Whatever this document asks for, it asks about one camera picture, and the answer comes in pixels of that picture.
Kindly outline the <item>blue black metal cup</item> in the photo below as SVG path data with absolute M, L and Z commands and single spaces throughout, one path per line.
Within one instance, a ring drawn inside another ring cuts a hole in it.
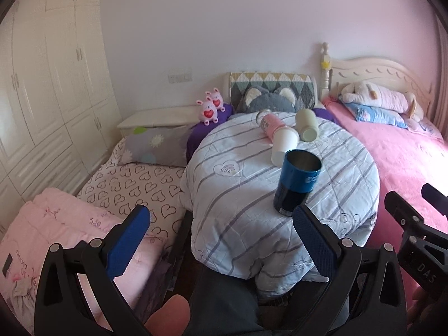
M 321 168 L 321 160 L 313 153 L 298 149 L 287 152 L 273 199 L 275 210 L 291 216 L 314 189 Z

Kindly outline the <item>white paper cup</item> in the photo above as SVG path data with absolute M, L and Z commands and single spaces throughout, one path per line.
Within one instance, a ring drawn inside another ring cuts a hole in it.
M 284 126 L 277 129 L 273 135 L 272 164 L 281 168 L 286 153 L 290 150 L 295 150 L 299 140 L 299 134 L 294 128 Z

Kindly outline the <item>pink fleece blanket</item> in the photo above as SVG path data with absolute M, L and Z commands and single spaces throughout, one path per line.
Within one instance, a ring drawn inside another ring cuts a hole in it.
M 323 104 L 374 158 L 381 182 L 378 218 L 389 217 L 384 197 L 395 191 L 424 217 L 426 225 L 447 232 L 447 218 L 421 197 L 426 183 L 447 194 L 447 144 L 388 124 L 357 122 L 334 99 L 326 98 Z

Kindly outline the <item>black phone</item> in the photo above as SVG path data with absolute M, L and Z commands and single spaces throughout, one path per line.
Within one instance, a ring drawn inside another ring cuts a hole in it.
M 8 256 L 6 257 L 6 260 L 4 262 L 4 265 L 2 267 L 2 274 L 4 275 L 4 277 L 8 276 L 8 272 L 11 267 L 12 261 L 13 261 L 12 255 L 8 254 Z

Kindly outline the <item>heart pattern bed sheet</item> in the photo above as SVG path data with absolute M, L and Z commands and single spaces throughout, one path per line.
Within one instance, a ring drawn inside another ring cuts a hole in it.
M 139 162 L 123 165 L 121 159 L 127 155 L 125 140 L 120 140 L 108 161 L 84 184 L 78 198 L 121 219 L 136 205 L 146 206 L 151 211 L 148 233 L 163 239 L 168 253 L 186 213 L 179 200 L 184 169 Z

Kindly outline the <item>blue cartoon pillow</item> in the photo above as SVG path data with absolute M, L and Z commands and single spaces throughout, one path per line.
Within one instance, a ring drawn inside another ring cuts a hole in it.
M 409 127 L 402 116 L 397 112 L 385 108 L 365 106 L 356 103 L 343 103 L 343 105 L 352 113 L 357 122 L 388 124 L 402 129 L 407 129 Z

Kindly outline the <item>cream wooden headboard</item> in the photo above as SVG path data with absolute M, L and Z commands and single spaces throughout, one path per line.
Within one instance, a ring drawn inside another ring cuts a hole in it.
M 435 93 L 426 88 L 418 75 L 404 65 L 381 57 L 335 59 L 330 56 L 330 45 L 320 49 L 320 98 L 336 97 L 350 83 L 367 80 L 391 90 L 415 93 L 426 117 L 431 117 Z

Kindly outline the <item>grey flower pillow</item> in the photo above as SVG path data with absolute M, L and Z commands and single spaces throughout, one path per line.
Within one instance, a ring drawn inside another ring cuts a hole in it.
M 185 167 L 186 148 L 193 125 L 151 127 L 125 138 L 121 165 L 143 163 Z

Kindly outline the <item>diamond pattern cushion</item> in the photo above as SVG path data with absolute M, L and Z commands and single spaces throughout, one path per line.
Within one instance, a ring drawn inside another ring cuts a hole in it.
M 228 74 L 228 98 L 237 109 L 246 90 L 252 86 L 262 87 L 270 93 L 289 88 L 301 108 L 314 108 L 318 104 L 316 80 L 307 74 L 261 71 L 235 71 Z

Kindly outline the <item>cream wardrobe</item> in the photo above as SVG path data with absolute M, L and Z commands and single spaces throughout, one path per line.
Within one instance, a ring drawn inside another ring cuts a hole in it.
M 1 230 L 48 187 L 76 194 L 120 120 L 100 0 L 1 0 Z

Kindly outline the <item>grey cat plush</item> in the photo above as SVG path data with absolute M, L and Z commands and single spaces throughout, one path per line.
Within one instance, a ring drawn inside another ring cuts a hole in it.
M 298 111 L 298 101 L 294 92 L 288 87 L 280 87 L 271 93 L 260 86 L 249 87 L 242 96 L 237 108 L 237 113 L 254 113 L 263 110 L 273 112 Z

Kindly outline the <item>pink rabbit plush front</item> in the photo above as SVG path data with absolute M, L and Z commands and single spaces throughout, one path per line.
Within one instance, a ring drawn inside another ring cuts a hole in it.
M 207 96 L 204 101 L 197 100 L 196 104 L 200 106 L 198 114 L 199 120 L 205 125 L 209 126 L 211 123 L 218 123 L 218 112 L 212 99 Z

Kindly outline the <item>pink rabbit plush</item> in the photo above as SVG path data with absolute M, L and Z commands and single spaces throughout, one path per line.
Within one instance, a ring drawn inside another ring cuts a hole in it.
M 199 120 L 205 125 L 209 126 L 211 123 L 218 123 L 218 112 L 212 99 L 207 96 L 204 101 L 197 100 L 196 104 L 200 106 L 198 114 Z
M 206 97 L 214 104 L 217 111 L 225 111 L 225 103 L 220 91 L 215 87 L 213 91 L 207 91 Z

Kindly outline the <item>pink rabbit plush back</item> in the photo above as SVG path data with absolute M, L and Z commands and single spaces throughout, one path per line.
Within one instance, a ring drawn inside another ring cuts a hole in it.
M 206 97 L 214 104 L 217 111 L 225 111 L 225 103 L 220 91 L 215 87 L 213 91 L 207 91 Z

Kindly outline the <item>white wall socket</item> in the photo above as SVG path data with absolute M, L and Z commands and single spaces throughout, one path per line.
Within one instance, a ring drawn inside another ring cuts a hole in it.
M 168 82 L 170 84 L 173 83 L 188 83 L 192 81 L 191 73 L 183 73 L 183 74 L 169 74 Z

